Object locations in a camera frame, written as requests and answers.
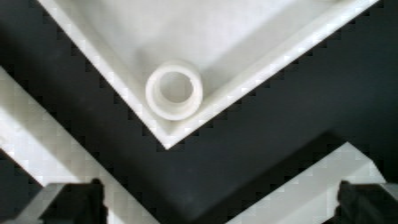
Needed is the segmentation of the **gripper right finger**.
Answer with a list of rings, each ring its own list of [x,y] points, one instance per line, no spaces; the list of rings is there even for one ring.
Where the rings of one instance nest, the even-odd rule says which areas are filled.
[[[398,224],[397,183],[342,182],[334,224]]]

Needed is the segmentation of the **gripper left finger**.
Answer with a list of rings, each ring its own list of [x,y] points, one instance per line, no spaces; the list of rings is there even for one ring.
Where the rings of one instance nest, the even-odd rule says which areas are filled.
[[[52,183],[41,189],[13,224],[107,224],[105,185]]]

